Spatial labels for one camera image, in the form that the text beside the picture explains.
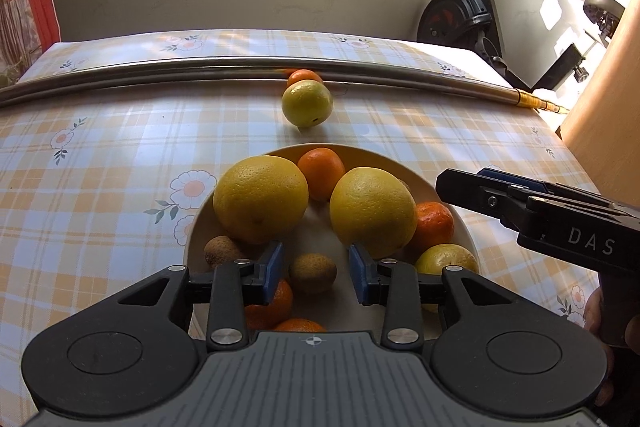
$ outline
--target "tablecloth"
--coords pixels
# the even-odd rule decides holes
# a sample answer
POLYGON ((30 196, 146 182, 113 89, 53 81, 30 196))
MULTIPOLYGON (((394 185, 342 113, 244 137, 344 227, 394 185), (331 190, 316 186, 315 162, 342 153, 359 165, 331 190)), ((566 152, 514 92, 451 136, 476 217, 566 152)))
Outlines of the tablecloth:
MULTIPOLYGON (((172 36, 163 35, 170 45, 172 36)), ((189 42, 183 34, 173 37, 189 42)), ((148 47, 160 40, 151 36, 148 47)), ((142 41, 135 36, 134 42, 142 41)), ((344 42, 335 49, 350 46, 362 52, 360 44, 353 48, 344 42)), ((411 49, 415 55, 399 51, 394 60, 434 63, 424 48, 411 49), (420 53, 428 56, 420 58, 420 53)), ((31 81, 50 74, 52 64, 64 58, 56 46, 52 51, 57 54, 36 68, 31 81)), ((93 54, 82 46, 70 52, 72 57, 83 53, 91 60, 93 54)), ((449 53, 445 66, 466 68, 466 75, 471 69, 480 77, 494 73, 466 53, 449 53)), ((371 60, 383 60, 380 57, 371 60)), ((499 83, 495 77, 490 80, 499 83)), ((197 208, 220 175, 246 156, 297 143, 337 142, 389 156, 432 184, 446 168, 476 171, 493 165, 594 189, 572 154, 532 110, 408 89, 328 85, 334 112, 309 130, 286 121, 280 110, 284 82, 267 80, 110 89, 2 111, 4 427, 20 425, 35 411, 19 368, 29 340, 104 296, 181 263, 197 208)), ((582 324, 585 300, 597 284, 594 273, 518 247, 514 232, 496 220, 460 213, 478 248, 483 275, 582 324)))

